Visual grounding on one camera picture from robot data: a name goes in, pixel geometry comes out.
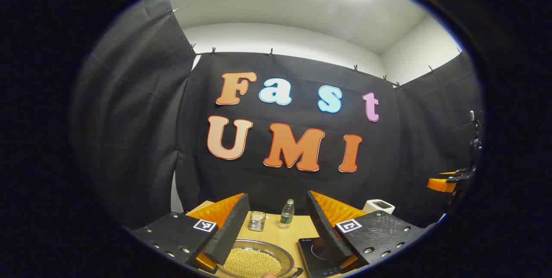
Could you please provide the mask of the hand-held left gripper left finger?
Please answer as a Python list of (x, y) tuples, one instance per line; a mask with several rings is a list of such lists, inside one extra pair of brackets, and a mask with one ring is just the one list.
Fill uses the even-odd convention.
[(215, 274), (225, 264), (250, 210), (248, 194), (240, 193), (187, 212), (145, 207), (127, 209), (125, 226), (148, 247), (180, 266)]

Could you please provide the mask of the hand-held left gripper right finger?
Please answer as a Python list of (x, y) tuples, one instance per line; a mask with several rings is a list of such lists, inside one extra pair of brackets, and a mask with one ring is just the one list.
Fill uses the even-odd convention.
[(306, 205), (323, 249), (341, 270), (384, 262), (436, 226), (420, 228), (384, 210), (366, 213), (315, 191), (306, 192)]

